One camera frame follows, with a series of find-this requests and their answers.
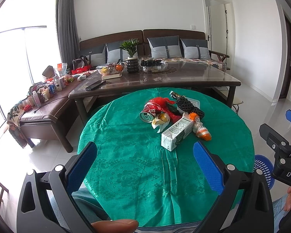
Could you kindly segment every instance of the pillow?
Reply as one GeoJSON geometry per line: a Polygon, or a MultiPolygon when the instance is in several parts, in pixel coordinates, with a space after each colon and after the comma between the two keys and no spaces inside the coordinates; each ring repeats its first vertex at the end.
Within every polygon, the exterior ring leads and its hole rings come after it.
{"type": "Polygon", "coordinates": [[[210,60],[207,40],[181,39],[184,57],[187,59],[210,60]]]}
{"type": "Polygon", "coordinates": [[[179,36],[148,38],[152,58],[169,59],[182,57],[179,36]]]}
{"type": "Polygon", "coordinates": [[[127,51],[120,49],[120,45],[122,43],[123,41],[118,41],[118,42],[107,44],[107,53],[108,53],[107,63],[115,63],[119,59],[121,59],[121,61],[125,61],[129,57],[129,54],[127,51]]]}
{"type": "Polygon", "coordinates": [[[80,50],[80,56],[86,56],[92,67],[104,65],[106,63],[106,45],[80,50]]]}

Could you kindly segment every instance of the round table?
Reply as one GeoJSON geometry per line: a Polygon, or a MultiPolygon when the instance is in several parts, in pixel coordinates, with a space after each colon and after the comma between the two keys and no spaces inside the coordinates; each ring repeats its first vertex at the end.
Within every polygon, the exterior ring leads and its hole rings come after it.
{"type": "Polygon", "coordinates": [[[211,153],[242,171],[253,171],[251,132],[223,103],[187,89],[146,89],[104,106],[86,124],[78,152],[89,141],[97,159],[84,182],[113,219],[130,218],[140,226],[165,226],[202,220],[216,200],[193,156],[199,141],[190,133],[177,147],[161,146],[161,134],[139,118],[144,104],[155,97],[170,98],[173,90],[197,99],[205,112],[202,122],[212,135],[203,141],[211,153]]]}

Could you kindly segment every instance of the potted plant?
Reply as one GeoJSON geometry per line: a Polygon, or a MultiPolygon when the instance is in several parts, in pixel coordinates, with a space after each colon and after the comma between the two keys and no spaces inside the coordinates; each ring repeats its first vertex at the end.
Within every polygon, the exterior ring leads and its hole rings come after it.
{"type": "Polygon", "coordinates": [[[121,50],[128,52],[129,57],[127,58],[127,71],[129,73],[136,73],[139,71],[138,57],[134,57],[134,54],[137,52],[137,45],[139,41],[137,39],[132,39],[129,41],[124,41],[120,45],[121,50]]]}

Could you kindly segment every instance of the gray curtain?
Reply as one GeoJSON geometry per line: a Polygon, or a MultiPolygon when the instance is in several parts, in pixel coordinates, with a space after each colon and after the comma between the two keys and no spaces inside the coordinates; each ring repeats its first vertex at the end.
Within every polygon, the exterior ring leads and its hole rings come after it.
{"type": "Polygon", "coordinates": [[[72,68],[72,60],[79,57],[79,38],[73,0],[58,0],[57,32],[61,60],[72,68]]]}

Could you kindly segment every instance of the red box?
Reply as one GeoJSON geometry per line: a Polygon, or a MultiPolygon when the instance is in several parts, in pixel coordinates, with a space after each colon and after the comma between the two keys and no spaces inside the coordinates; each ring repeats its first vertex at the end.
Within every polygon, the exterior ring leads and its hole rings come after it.
{"type": "Polygon", "coordinates": [[[91,69],[91,65],[84,66],[83,68],[78,67],[78,68],[75,69],[75,70],[71,70],[71,72],[72,72],[72,75],[74,75],[74,74],[80,74],[80,73],[86,72],[86,71],[88,71],[89,69],[91,69]]]}

